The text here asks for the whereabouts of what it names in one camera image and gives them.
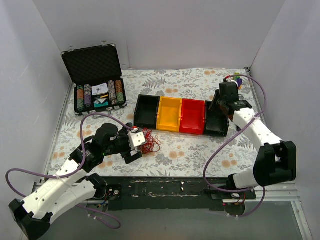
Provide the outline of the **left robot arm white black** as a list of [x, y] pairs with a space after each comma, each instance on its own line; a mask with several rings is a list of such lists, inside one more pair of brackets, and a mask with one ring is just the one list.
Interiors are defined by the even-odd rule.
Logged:
[[114, 124], [103, 124], [95, 135], [84, 139], [52, 178], [32, 194], [9, 204], [14, 221], [29, 240], [38, 240], [68, 210], [85, 200], [105, 198], [107, 182], [90, 172], [106, 156], [119, 154], [130, 164], [142, 157], [137, 149], [145, 143], [144, 133], [131, 123], [121, 130]]

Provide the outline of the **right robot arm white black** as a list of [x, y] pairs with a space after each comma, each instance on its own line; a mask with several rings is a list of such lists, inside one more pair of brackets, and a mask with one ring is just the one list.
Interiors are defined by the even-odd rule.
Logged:
[[234, 81], [219, 84], [212, 106], [233, 122], [257, 150], [253, 168], [228, 176], [227, 195], [237, 199], [247, 188], [266, 187], [291, 182], [297, 176], [297, 147], [271, 132], [256, 115], [252, 106], [241, 100]]

